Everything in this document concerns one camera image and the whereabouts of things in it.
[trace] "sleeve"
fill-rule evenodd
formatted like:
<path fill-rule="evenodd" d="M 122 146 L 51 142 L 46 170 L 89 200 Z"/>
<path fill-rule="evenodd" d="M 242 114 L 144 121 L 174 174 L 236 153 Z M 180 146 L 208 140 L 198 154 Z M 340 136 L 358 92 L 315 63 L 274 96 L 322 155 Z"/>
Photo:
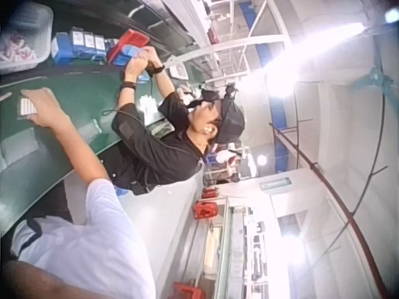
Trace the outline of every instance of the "sleeve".
<path fill-rule="evenodd" d="M 175 127 L 176 131 L 184 130 L 189 125 L 188 109 L 181 102 L 176 92 L 172 92 L 164 99 L 158 107 L 158 111 L 164 114 L 166 119 Z"/>
<path fill-rule="evenodd" d="M 140 121 L 134 104 L 126 104 L 112 122 L 112 129 L 128 149 L 157 173 L 165 173 L 179 160 L 179 152 L 154 137 Z"/>
<path fill-rule="evenodd" d="M 123 210 L 113 184 L 106 179 L 92 181 L 86 194 L 86 214 L 89 225 L 124 230 L 130 234 L 132 221 Z"/>

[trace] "hand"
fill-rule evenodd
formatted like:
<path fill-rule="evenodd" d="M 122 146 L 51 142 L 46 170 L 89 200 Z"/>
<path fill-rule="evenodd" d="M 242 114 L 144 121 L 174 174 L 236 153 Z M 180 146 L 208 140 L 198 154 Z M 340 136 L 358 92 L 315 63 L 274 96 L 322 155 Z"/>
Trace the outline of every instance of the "hand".
<path fill-rule="evenodd" d="M 148 65 L 147 59 L 133 57 L 125 69 L 125 81 L 136 82 L 137 77 L 145 70 Z"/>
<path fill-rule="evenodd" d="M 55 130 L 69 122 L 51 89 L 21 90 L 21 93 L 35 106 L 36 113 L 28 116 L 35 124 Z"/>
<path fill-rule="evenodd" d="M 150 61 L 154 67 L 161 67 L 162 62 L 160 58 L 158 57 L 158 54 L 156 53 L 156 50 L 154 47 L 146 46 L 142 47 L 142 52 L 139 54 L 141 57 L 145 57 Z"/>

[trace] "black shirt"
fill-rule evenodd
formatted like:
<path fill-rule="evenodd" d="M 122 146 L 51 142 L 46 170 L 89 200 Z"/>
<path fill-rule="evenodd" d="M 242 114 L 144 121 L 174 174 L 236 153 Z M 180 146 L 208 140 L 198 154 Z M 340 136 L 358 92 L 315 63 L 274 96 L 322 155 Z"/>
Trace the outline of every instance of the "black shirt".
<path fill-rule="evenodd" d="M 202 152 L 191 142 L 186 131 L 188 110 L 176 93 L 168 95 L 158 110 L 175 127 L 162 139 L 154 137 L 140 121 L 136 106 L 121 107 L 112 122 L 112 129 L 122 141 L 99 155 L 112 182 L 124 189 L 139 183 L 153 189 L 156 185 L 185 181 L 198 170 Z"/>

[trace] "worker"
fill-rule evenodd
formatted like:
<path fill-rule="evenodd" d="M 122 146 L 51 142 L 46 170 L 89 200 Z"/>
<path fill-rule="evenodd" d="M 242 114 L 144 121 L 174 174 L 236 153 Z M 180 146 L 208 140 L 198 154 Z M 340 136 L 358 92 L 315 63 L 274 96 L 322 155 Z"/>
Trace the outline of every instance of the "worker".
<path fill-rule="evenodd" d="M 137 77 L 153 67 L 156 85 L 164 98 L 159 111 L 175 127 L 158 139 L 144 127 L 135 106 Z M 157 185 L 184 181 L 199 169 L 209 145 L 234 142 L 244 130 L 244 115 L 233 98 L 202 92 L 199 105 L 189 112 L 178 98 L 165 66 L 153 47 L 144 47 L 125 69 L 118 112 L 112 129 L 122 141 L 100 155 L 114 185 L 140 195 Z"/>
<path fill-rule="evenodd" d="M 11 252 L 18 261 L 90 293 L 112 298 L 155 298 L 145 244 L 123 210 L 103 164 L 62 111 L 51 90 L 23 90 L 22 94 L 37 111 L 29 119 L 52 130 L 75 171 L 88 185 L 87 225 L 73 225 L 49 216 L 24 220 L 16 227 Z M 41 289 L 40 285 L 28 287 L 34 293 Z M 56 289 L 62 294 L 76 288 Z M 28 298 L 72 298 L 61 294 Z"/>

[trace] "black cap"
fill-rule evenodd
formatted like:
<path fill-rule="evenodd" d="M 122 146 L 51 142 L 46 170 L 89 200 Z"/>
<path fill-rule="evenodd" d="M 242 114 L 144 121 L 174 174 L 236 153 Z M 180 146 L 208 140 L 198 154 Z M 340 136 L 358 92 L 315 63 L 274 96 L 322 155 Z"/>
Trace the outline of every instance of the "black cap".
<path fill-rule="evenodd" d="M 245 129 L 244 115 L 238 106 L 234 103 L 234 97 L 231 94 L 226 94 L 222 99 L 218 93 L 212 90 L 202 90 L 202 97 L 204 101 L 214 102 L 221 100 L 221 124 L 216 135 L 217 143 L 235 142 Z"/>

